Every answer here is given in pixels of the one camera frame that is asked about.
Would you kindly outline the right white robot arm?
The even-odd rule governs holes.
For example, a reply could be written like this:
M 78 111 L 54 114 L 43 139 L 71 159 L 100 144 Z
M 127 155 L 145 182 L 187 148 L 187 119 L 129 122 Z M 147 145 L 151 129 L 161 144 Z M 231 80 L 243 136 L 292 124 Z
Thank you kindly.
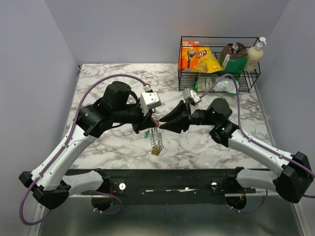
M 298 203 L 314 180 L 308 157 L 276 149 L 250 136 L 228 118 L 232 114 L 228 102 L 216 98 L 206 110 L 190 110 L 183 100 L 160 119 L 161 129 L 175 133 L 188 130 L 191 125 L 212 125 L 209 132 L 218 144 L 244 153 L 267 167 L 267 171 L 241 169 L 226 181 L 233 193 L 244 188 L 259 188 L 277 192 L 283 199 Z

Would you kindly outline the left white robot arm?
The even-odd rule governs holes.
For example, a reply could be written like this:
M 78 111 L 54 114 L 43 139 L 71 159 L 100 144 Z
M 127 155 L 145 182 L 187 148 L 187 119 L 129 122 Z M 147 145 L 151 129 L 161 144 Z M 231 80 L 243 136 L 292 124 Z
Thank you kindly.
M 123 82 L 107 86 L 103 97 L 79 110 L 66 136 L 46 160 L 32 172 L 22 172 L 19 180 L 31 189 L 38 203 L 49 210 L 58 208 L 74 194 L 96 191 L 104 194 L 109 189 L 108 178 L 99 171 L 66 175 L 81 153 L 115 123 L 131 124 L 135 133 L 155 127 L 153 111 L 161 105 L 160 98 L 149 86 L 140 97 Z

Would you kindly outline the yellow key tag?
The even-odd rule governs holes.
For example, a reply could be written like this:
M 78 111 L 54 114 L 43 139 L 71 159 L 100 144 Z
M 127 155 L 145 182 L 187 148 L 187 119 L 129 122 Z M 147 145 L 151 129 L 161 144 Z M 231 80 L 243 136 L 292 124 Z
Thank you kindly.
M 153 147 L 152 148 L 151 155 L 158 156 L 159 153 L 160 153 L 160 150 L 159 150 L 158 147 Z

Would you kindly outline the round metal keyring disc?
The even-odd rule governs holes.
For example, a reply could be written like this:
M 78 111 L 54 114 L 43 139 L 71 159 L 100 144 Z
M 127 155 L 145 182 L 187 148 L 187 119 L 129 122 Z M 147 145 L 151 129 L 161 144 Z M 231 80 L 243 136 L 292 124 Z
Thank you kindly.
M 149 137 L 150 137 L 150 144 L 152 147 L 152 150 L 156 150 L 157 152 L 161 152 L 164 148 L 163 141 L 162 141 L 162 135 L 159 131 L 159 123 L 157 121 L 156 126 L 154 128 L 149 129 Z

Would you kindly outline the green key tag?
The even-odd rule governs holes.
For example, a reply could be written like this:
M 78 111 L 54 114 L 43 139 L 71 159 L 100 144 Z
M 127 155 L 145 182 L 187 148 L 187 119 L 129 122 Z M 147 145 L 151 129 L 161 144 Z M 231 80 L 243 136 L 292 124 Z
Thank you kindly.
M 150 135 L 150 131 L 149 131 L 149 130 L 147 130 L 147 131 L 145 132 L 145 136 L 144 136 L 144 138 L 147 138 L 149 135 Z

